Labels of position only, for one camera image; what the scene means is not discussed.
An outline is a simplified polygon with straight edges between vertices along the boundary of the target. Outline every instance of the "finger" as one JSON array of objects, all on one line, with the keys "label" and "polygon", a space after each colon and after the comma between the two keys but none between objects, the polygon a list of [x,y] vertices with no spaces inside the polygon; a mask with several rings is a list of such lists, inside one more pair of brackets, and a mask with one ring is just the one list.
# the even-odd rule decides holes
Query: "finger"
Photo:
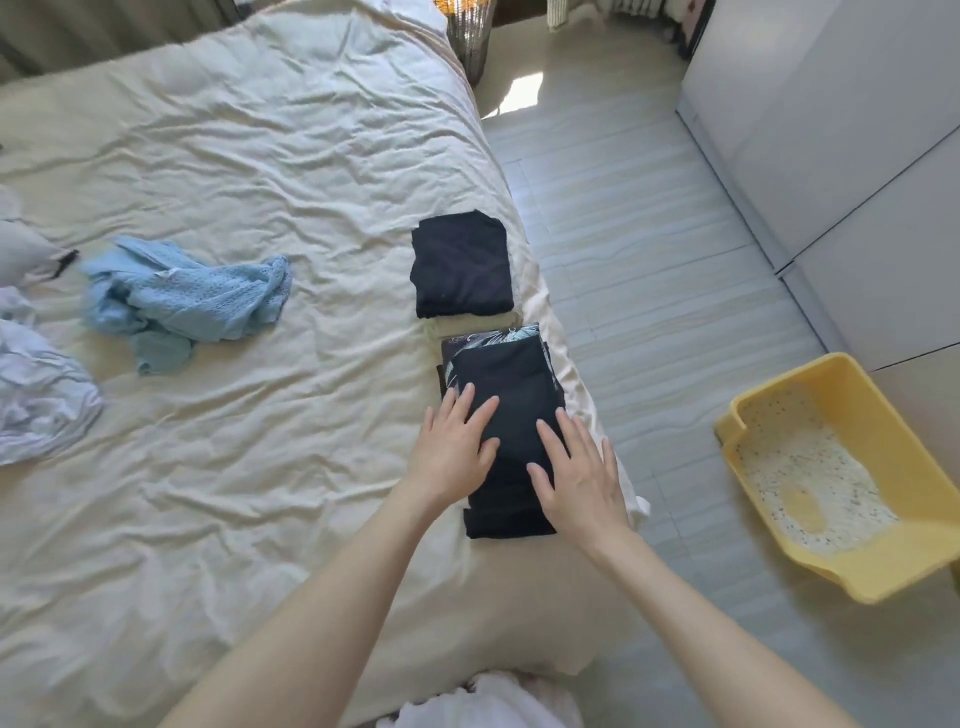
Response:
[{"label": "finger", "polygon": [[540,501],[540,508],[544,515],[553,505],[553,498],[556,495],[553,486],[550,485],[550,478],[541,466],[537,463],[527,463],[527,473],[530,474],[530,482],[534,484],[534,490],[537,492],[537,500]]},{"label": "finger", "polygon": [[606,437],[603,439],[603,464],[607,469],[607,475],[609,475],[611,480],[619,487],[620,470],[616,467],[616,454],[613,452],[613,445],[610,444],[610,440]]},{"label": "finger", "polygon": [[590,459],[591,465],[596,469],[603,468],[603,460],[600,457],[600,450],[597,449],[597,444],[593,440],[593,436],[587,430],[587,426],[584,425],[584,421],[579,417],[573,418],[573,424],[577,428],[577,433],[580,435],[580,439],[584,443],[584,449],[587,451],[587,457]]},{"label": "finger", "polygon": [[450,418],[457,423],[462,423],[467,421],[467,415],[470,412],[470,405],[473,404],[473,394],[476,392],[476,387],[473,386],[472,382],[468,382],[467,386],[464,387],[464,391],[460,393],[460,397],[457,398],[457,403],[453,405],[453,410],[450,412]]},{"label": "finger", "polygon": [[444,395],[444,401],[442,401],[440,404],[440,412],[437,414],[437,422],[446,422],[446,418],[450,416],[450,410],[453,409],[453,405],[456,403],[456,401],[456,387],[447,387],[446,394]]},{"label": "finger", "polygon": [[543,449],[546,450],[547,457],[550,458],[550,464],[553,465],[554,473],[557,469],[570,462],[569,455],[566,454],[564,443],[561,442],[553,427],[543,420],[537,420],[537,434],[543,443]]},{"label": "finger", "polygon": [[490,468],[493,465],[493,460],[496,459],[496,451],[499,447],[500,438],[498,437],[491,437],[490,440],[485,440],[484,444],[480,446],[478,465],[480,466],[481,473],[483,473],[484,480],[487,479],[487,473],[490,472]]},{"label": "finger", "polygon": [[566,448],[570,451],[570,459],[575,457],[584,457],[587,455],[587,446],[580,439],[580,433],[566,412],[561,407],[557,408],[557,425],[560,426],[560,432],[564,434]]},{"label": "finger", "polygon": [[470,419],[467,422],[467,425],[476,432],[476,436],[479,439],[483,434],[483,431],[487,428],[487,424],[490,422],[490,418],[493,416],[493,413],[496,412],[497,406],[500,404],[500,397],[493,395],[479,407],[477,411],[470,415]]},{"label": "finger", "polygon": [[427,407],[423,413],[423,424],[420,426],[420,434],[429,432],[433,429],[433,407]]}]

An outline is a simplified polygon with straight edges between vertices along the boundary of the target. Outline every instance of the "yellow litter box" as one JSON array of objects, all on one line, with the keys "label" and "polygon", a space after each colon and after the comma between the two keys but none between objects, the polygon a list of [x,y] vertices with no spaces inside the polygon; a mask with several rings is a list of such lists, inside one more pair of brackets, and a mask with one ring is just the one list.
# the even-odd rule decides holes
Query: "yellow litter box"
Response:
[{"label": "yellow litter box", "polygon": [[[744,407],[753,402],[753,412],[761,398],[790,385],[805,387],[823,422],[866,468],[899,519],[850,550],[817,553],[789,538],[745,474],[737,447],[748,432]],[[850,356],[827,354],[740,395],[715,431],[727,463],[784,553],[857,601],[874,604],[960,559],[960,492]]]}]

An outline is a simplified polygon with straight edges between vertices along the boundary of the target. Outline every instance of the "folded black clothing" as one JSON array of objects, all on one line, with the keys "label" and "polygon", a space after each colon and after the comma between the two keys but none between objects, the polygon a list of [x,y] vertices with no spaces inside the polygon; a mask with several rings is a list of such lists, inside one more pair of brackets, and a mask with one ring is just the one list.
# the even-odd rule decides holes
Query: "folded black clothing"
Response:
[{"label": "folded black clothing", "polygon": [[514,307],[507,231],[479,210],[421,220],[410,282],[417,316],[495,316]]},{"label": "folded black clothing", "polygon": [[500,438],[500,448],[486,480],[469,497],[469,508],[464,511],[471,539],[554,533],[540,508],[527,463],[543,466],[552,481],[553,468],[537,433],[537,420],[544,420],[560,434],[556,410],[564,406],[564,391],[554,377],[538,328],[523,327],[510,336],[523,335],[525,329],[532,329],[533,335],[510,340],[500,337],[487,346],[461,349],[450,360],[447,383],[458,389],[473,383],[473,410],[493,395],[500,397],[483,434],[484,439]]}]

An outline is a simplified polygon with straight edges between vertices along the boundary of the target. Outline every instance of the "bed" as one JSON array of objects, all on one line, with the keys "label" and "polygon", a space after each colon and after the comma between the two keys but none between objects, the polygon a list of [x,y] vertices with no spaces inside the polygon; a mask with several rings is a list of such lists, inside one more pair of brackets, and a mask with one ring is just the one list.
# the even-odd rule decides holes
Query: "bed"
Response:
[{"label": "bed", "polygon": [[[172,376],[81,326],[79,270],[31,289],[107,407],[77,445],[0,469],[3,725],[156,725],[370,516],[439,398],[408,280],[422,218],[503,221],[524,318],[599,436],[444,27],[427,0],[295,0],[0,87],[0,183],[57,244],[88,256],[125,233],[294,271],[275,328]],[[451,508],[344,724],[487,667],[576,671],[635,619],[558,537],[471,542]]]}]

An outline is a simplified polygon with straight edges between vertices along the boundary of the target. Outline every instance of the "cabinet door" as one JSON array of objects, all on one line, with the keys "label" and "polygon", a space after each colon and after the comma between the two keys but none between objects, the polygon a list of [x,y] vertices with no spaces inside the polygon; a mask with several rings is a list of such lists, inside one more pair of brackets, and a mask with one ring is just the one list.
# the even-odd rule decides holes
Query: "cabinet door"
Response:
[{"label": "cabinet door", "polygon": [[940,467],[960,483],[960,345],[871,376]]},{"label": "cabinet door", "polygon": [[842,0],[828,18],[730,163],[790,254],[960,126],[958,29],[957,0]]},{"label": "cabinet door", "polygon": [[724,162],[774,103],[840,2],[717,2],[684,75],[684,97]]},{"label": "cabinet door", "polygon": [[960,342],[960,132],[796,265],[867,370]]}]

